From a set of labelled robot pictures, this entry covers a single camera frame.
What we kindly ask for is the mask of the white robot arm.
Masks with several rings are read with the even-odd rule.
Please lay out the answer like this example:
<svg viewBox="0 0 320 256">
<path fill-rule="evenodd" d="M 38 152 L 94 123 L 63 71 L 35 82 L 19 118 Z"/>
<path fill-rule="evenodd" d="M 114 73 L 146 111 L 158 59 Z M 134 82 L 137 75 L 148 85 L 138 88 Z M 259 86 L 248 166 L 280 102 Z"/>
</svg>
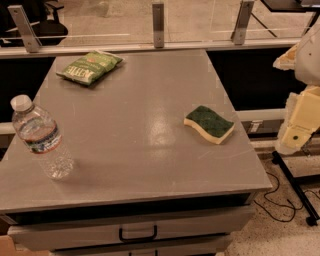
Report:
<svg viewBox="0 0 320 256">
<path fill-rule="evenodd" d="M 320 25 L 313 25 L 301 40 L 278 57 L 273 66 L 293 70 L 306 88 L 291 92 L 275 149 L 284 155 L 299 151 L 320 128 Z"/>
</svg>

